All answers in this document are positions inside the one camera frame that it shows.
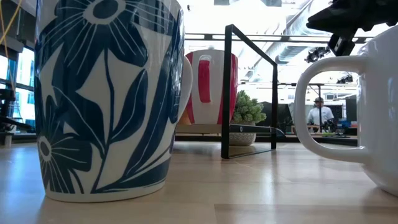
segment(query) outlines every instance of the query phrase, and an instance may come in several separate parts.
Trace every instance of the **mug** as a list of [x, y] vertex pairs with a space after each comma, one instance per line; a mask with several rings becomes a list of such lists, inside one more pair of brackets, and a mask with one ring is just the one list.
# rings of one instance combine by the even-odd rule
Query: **mug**
[[[333, 57], [312, 64], [300, 77], [295, 95], [295, 128], [301, 143], [329, 159], [358, 162], [385, 191], [398, 195], [398, 27], [364, 45], [357, 56]], [[357, 94], [358, 145], [354, 149], [321, 146], [308, 133], [305, 94], [311, 78], [321, 72], [359, 74]]]
[[[197, 50], [187, 54], [192, 70], [192, 92], [187, 105], [187, 114], [192, 124], [222, 124], [224, 51]], [[229, 121], [235, 109], [238, 92], [238, 58], [231, 57], [231, 90]]]
[[182, 13], [176, 0], [38, 1], [35, 114], [48, 197], [104, 202], [163, 187], [192, 87]]

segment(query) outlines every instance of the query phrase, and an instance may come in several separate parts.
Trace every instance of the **potted plant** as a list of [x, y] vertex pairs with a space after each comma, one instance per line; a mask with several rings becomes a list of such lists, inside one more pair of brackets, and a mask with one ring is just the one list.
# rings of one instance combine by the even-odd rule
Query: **potted plant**
[[[236, 105], [232, 124], [256, 125], [264, 121], [267, 116], [261, 113], [264, 105], [257, 102], [257, 99], [250, 99], [244, 90], [241, 90], [236, 98]], [[250, 146], [256, 140], [255, 133], [230, 133], [229, 144], [232, 146]]]

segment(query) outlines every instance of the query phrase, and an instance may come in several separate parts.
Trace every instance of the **plant pot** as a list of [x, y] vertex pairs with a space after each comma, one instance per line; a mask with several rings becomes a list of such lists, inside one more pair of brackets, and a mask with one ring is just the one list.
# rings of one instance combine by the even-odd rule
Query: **plant pot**
[[[242, 125], [256, 125], [254, 121], [251, 122], [239, 122], [234, 121], [231, 124], [242, 124]], [[230, 146], [250, 146], [256, 140], [255, 133], [230, 133], [229, 134], [229, 145]]]

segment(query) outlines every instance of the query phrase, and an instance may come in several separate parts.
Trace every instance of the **blue floral mug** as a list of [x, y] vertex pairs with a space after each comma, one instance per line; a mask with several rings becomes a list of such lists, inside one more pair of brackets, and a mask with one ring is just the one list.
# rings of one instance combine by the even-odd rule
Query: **blue floral mug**
[[48, 197], [104, 202], [163, 187], [192, 87], [182, 12], [176, 0], [38, 0], [35, 113]]

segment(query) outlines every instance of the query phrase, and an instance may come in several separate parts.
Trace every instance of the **white shirt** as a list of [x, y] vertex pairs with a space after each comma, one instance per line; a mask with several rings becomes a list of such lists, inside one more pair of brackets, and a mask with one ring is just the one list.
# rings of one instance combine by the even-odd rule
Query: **white shirt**
[[[322, 124], [329, 120], [335, 118], [331, 109], [327, 106], [322, 106]], [[308, 114], [307, 123], [313, 121], [314, 125], [319, 125], [319, 108], [312, 108]]]

